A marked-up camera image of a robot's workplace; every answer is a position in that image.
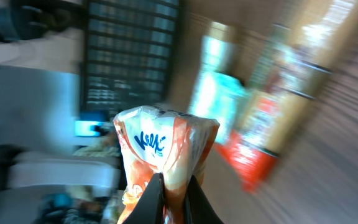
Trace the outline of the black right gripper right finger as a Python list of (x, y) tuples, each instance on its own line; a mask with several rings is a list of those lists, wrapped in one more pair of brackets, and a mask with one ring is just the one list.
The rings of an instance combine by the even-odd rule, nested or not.
[(184, 224), (223, 224), (192, 175), (184, 200)]

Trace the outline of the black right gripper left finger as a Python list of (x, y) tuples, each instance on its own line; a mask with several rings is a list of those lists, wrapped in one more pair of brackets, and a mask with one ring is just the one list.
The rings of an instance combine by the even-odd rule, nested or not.
[(152, 176), (135, 209), (123, 224), (162, 224), (164, 195), (163, 175), (156, 173)]

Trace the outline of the orange white carton box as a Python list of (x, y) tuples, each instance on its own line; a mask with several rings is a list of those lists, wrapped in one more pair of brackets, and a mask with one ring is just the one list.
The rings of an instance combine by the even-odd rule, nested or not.
[(216, 139), (219, 123), (156, 106), (125, 110), (114, 118), (127, 187), (118, 222), (132, 213), (152, 176), (163, 175), (165, 223), (183, 223), (183, 201), (191, 177), (201, 184), (205, 160)]

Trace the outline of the teal tissue packet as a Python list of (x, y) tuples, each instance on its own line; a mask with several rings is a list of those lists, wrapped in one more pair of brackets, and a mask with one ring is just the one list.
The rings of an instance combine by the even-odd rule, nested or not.
[(215, 119), (220, 124), (216, 142), (225, 144), (232, 130), (245, 88), (232, 76), (203, 70), (198, 75), (188, 112), (202, 118)]

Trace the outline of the orange spaghetti packet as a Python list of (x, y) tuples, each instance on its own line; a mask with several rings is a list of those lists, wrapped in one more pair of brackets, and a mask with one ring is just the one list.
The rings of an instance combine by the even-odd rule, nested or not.
[(358, 27), (358, 0), (285, 1), (219, 148), (253, 192), (269, 176)]

